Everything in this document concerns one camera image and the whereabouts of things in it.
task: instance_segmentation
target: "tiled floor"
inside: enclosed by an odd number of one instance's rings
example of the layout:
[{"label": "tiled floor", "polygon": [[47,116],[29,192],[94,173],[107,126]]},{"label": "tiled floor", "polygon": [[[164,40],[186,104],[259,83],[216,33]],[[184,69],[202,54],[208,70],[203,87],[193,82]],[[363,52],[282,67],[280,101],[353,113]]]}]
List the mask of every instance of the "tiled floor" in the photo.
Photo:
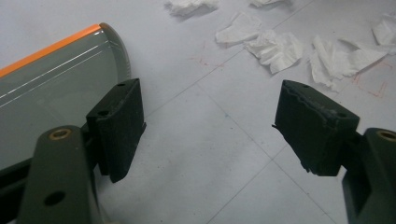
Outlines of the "tiled floor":
[{"label": "tiled floor", "polygon": [[[394,0],[294,0],[264,8],[220,0],[190,18],[169,15],[163,1],[3,1],[0,67],[105,21],[123,39],[140,77],[147,130],[125,179],[98,178],[99,197],[120,223],[346,224],[341,180],[307,174],[274,123],[283,79],[322,91],[361,117],[358,129],[396,130],[396,57],[348,79],[340,92],[309,76],[314,35],[374,44],[371,26]],[[270,75],[242,46],[219,46],[218,29],[237,11],[262,29],[293,32],[306,45],[292,68]],[[387,88],[376,94],[383,83]]]}]

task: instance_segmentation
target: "crumpled tissue paper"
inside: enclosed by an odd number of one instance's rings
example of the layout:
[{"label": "crumpled tissue paper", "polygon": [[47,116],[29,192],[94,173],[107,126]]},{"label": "crumpled tissue paper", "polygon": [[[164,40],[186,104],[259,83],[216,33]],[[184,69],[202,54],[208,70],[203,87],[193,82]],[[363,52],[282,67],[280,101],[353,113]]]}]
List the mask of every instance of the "crumpled tissue paper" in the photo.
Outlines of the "crumpled tissue paper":
[{"label": "crumpled tissue paper", "polygon": [[390,55],[396,54],[396,12],[384,14],[381,22],[373,27],[376,42],[387,47]]},{"label": "crumpled tissue paper", "polygon": [[169,0],[165,4],[170,7],[172,15],[185,16],[201,6],[217,9],[219,0]]},{"label": "crumpled tissue paper", "polygon": [[262,7],[268,4],[273,4],[275,2],[280,2],[280,1],[285,1],[285,0],[251,0],[250,4],[254,5],[256,7]]},{"label": "crumpled tissue paper", "polygon": [[315,50],[310,57],[314,81],[330,87],[333,91],[338,91],[333,82],[334,78],[352,77],[388,54],[376,46],[341,40],[352,45],[356,50],[349,53],[337,50],[332,42],[323,41],[319,36],[315,36],[313,40]]},{"label": "crumpled tissue paper", "polygon": [[245,43],[247,50],[260,59],[263,65],[270,65],[271,73],[280,72],[303,57],[304,45],[292,34],[276,35],[267,30],[256,40]]},{"label": "crumpled tissue paper", "polygon": [[231,25],[216,32],[216,42],[221,44],[240,44],[257,37],[262,22],[260,19],[239,12],[233,16]]}]

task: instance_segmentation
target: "white paper scrap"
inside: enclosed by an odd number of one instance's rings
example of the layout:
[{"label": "white paper scrap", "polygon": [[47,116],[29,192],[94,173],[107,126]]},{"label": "white paper scrap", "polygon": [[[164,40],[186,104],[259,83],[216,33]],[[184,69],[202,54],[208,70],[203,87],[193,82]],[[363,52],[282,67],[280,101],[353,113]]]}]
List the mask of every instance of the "white paper scrap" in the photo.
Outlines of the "white paper scrap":
[{"label": "white paper scrap", "polygon": [[312,78],[316,83],[324,84],[332,90],[337,89],[333,82],[334,78],[352,77],[388,53],[377,46],[341,40],[352,45],[356,50],[351,52],[337,50],[332,42],[323,41],[319,36],[315,36],[313,40],[315,50],[310,57]]},{"label": "white paper scrap", "polygon": [[172,15],[185,16],[202,6],[217,9],[219,0],[169,0],[165,4],[170,7]]},{"label": "white paper scrap", "polygon": [[222,44],[239,44],[257,37],[262,22],[260,19],[239,12],[233,16],[230,26],[216,32],[216,42]]},{"label": "white paper scrap", "polygon": [[373,27],[375,39],[380,45],[396,45],[396,12],[384,14],[381,22]]},{"label": "white paper scrap", "polygon": [[276,35],[267,30],[256,40],[245,43],[247,50],[260,59],[263,65],[270,65],[271,73],[280,72],[294,65],[303,57],[304,46],[292,34]]},{"label": "white paper scrap", "polygon": [[396,46],[389,46],[388,55],[396,55]]},{"label": "white paper scrap", "polygon": [[355,76],[360,70],[377,62],[388,54],[387,51],[381,50],[376,46],[369,46],[346,39],[341,40],[357,48],[355,51],[350,52],[346,57],[346,66],[344,66],[344,70],[341,71],[346,77]]},{"label": "white paper scrap", "polygon": [[268,4],[273,4],[275,2],[280,2],[280,1],[284,1],[284,0],[251,0],[250,4],[254,5],[256,7],[262,7]]}]

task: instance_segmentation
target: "orange edge strip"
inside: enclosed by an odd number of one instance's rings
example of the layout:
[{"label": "orange edge strip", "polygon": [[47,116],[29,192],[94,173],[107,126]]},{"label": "orange edge strip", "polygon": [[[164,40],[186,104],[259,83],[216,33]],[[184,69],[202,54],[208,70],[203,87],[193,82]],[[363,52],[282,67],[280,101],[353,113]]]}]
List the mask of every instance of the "orange edge strip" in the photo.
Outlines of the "orange edge strip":
[{"label": "orange edge strip", "polygon": [[92,25],[78,33],[75,33],[73,35],[70,35],[69,37],[56,42],[55,44],[52,44],[44,49],[39,50],[36,53],[33,53],[29,56],[27,56],[24,59],[21,59],[5,68],[0,69],[0,77],[4,77],[6,75],[8,75],[9,73],[20,69],[21,67],[24,67],[26,64],[28,63],[32,63],[35,60],[38,60],[46,55],[51,54],[53,51],[57,50],[57,49],[61,49],[64,46],[73,43],[74,41],[81,39],[82,37],[86,36],[86,35],[90,35],[93,32],[96,32],[98,30],[102,29],[98,24]]}]

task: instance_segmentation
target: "tile grout line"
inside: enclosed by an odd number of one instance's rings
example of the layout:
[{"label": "tile grout line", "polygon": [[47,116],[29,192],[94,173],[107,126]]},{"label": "tile grout line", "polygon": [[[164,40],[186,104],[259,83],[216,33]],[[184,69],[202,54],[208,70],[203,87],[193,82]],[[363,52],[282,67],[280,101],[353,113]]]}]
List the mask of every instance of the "tile grout line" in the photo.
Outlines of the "tile grout line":
[{"label": "tile grout line", "polygon": [[[305,7],[307,7],[308,5],[310,5],[311,3],[313,3],[315,0],[312,0],[311,2],[307,3],[305,6],[301,7],[300,9],[298,9],[297,11],[295,11],[293,14],[291,14],[289,17],[287,17],[285,20],[283,20],[281,23],[279,23],[278,25],[273,27],[273,30],[275,30],[276,27],[278,27],[279,25],[281,25],[283,22],[288,21],[291,17],[293,17],[295,14],[297,14],[298,12],[300,12],[301,10],[303,10]],[[223,63],[221,63],[220,65],[223,65],[225,63],[227,63],[228,61],[230,61],[233,57],[235,57],[236,55],[238,55],[240,52],[242,52],[244,49],[239,50],[238,52],[235,53],[235,55],[231,56],[229,59],[227,59],[226,61],[224,61]],[[162,108],[164,105],[167,105],[169,102],[171,102],[173,99],[175,99],[176,97],[178,97],[181,93],[183,93],[184,91],[188,90],[190,87],[192,87],[193,85],[195,85],[197,82],[201,81],[203,78],[207,77],[208,75],[212,74],[214,71],[216,71],[217,69],[219,69],[220,66],[217,66],[216,68],[214,68],[212,71],[210,71],[209,73],[207,73],[206,75],[204,75],[203,77],[200,77],[198,80],[194,81],[190,86],[188,86],[186,89],[184,89],[183,91],[181,91],[180,93],[176,94],[174,97],[172,97],[171,99],[169,99],[168,101],[166,101],[163,105],[160,105],[158,108],[154,109],[152,112],[150,112],[148,115],[145,116],[145,119],[147,119],[151,114],[153,114],[154,112],[156,112],[157,110],[159,110],[160,108]]]},{"label": "tile grout line", "polygon": [[291,179],[291,181],[293,181],[293,183],[324,213],[324,214],[326,214],[326,216],[334,223],[334,224],[337,224],[337,222],[334,220],[334,219],[332,219],[332,217],[330,217],[329,216],[329,214],[326,212],[326,211],[324,211],[324,209],[317,203],[317,202],[315,202],[315,200],[309,195],[309,194],[307,194],[307,192],[299,185],[299,184],[297,184],[297,182],[296,181],[294,181],[294,179],[293,178],[291,178],[291,176],[285,171],[285,170],[283,170],[283,168],[279,165],[279,164],[277,164],[277,162],[276,161],[274,161],[274,163],[279,167],[279,169],[280,170],[282,170],[283,171],[283,173],[285,173],[290,179]]},{"label": "tile grout line", "polygon": [[287,148],[288,146],[289,146],[288,143],[285,144],[285,146],[283,146],[282,149],[276,153],[276,155],[274,156],[274,159],[275,159],[283,150],[285,150],[285,148]]},{"label": "tile grout line", "polygon": [[226,203],[224,204],[220,210],[212,217],[209,219],[209,221],[206,222],[206,224],[209,224],[248,184],[250,184],[251,181],[253,181],[264,169],[265,167],[267,167],[269,164],[271,163],[271,161],[268,161],[267,164],[265,164],[259,172],[257,172],[257,174],[255,174],[253,177],[250,178],[250,180],[244,185],[244,187],[242,187],[240,190],[238,190],[238,192],[235,193],[235,195]]},{"label": "tile grout line", "polygon": [[153,111],[151,111],[148,115],[145,116],[145,119],[147,119],[148,117],[150,117],[153,113],[155,113],[156,111],[158,111],[159,109],[161,109],[163,106],[167,105],[169,102],[173,101],[175,98],[177,98],[181,93],[185,92],[186,90],[188,90],[189,88],[191,88],[192,86],[194,86],[196,83],[198,83],[199,81],[201,81],[203,78],[209,76],[210,74],[212,74],[214,71],[216,71],[217,69],[219,69],[223,64],[227,63],[228,61],[230,61],[233,57],[235,57],[236,55],[238,55],[240,52],[242,52],[244,49],[239,50],[238,52],[235,53],[235,55],[231,56],[229,59],[227,59],[226,61],[224,61],[224,63],[221,63],[219,66],[217,66],[216,68],[214,68],[212,71],[208,72],[206,75],[200,77],[198,80],[194,81],[193,83],[190,84],[190,86],[188,86],[186,89],[184,89],[183,91],[179,92],[178,94],[176,94],[174,97],[172,97],[171,99],[169,99],[168,101],[166,101],[163,105],[160,105],[158,108],[154,109]]},{"label": "tile grout line", "polygon": [[289,17],[287,17],[285,20],[283,20],[280,24],[274,26],[273,30],[276,29],[276,27],[278,27],[279,25],[281,25],[283,22],[288,21],[291,17],[293,17],[295,14],[299,13],[301,10],[303,10],[305,7],[309,6],[311,3],[315,2],[315,0],[312,0],[311,2],[305,4],[305,6],[301,7],[300,9],[298,9],[297,11],[295,11],[293,14],[291,14]]},{"label": "tile grout line", "polygon": [[208,94],[208,93],[205,91],[204,88],[202,88],[202,87],[199,85],[199,83],[197,83],[196,86],[197,86],[198,88],[200,88],[200,89],[206,94],[206,96],[209,97],[209,99],[210,99],[213,103],[215,103],[215,105],[216,105],[224,114],[227,114],[227,115],[229,116],[229,118],[233,121],[233,123],[235,123],[236,126],[238,126],[238,128],[239,128],[240,130],[242,130],[242,132],[243,132],[252,142],[254,142],[254,144],[255,144],[259,149],[261,149],[261,150],[265,153],[265,155],[266,155],[270,160],[272,160],[272,157],[270,157],[270,155],[268,155],[268,153],[264,150],[264,148],[262,148],[262,147],[254,140],[254,138],[253,138],[252,136],[250,136],[250,134],[249,134],[245,129],[243,129],[243,128],[233,119],[233,117],[230,116],[230,115],[218,104],[218,102],[216,102],[216,101],[212,98],[212,96],[211,96],[210,94]]}]

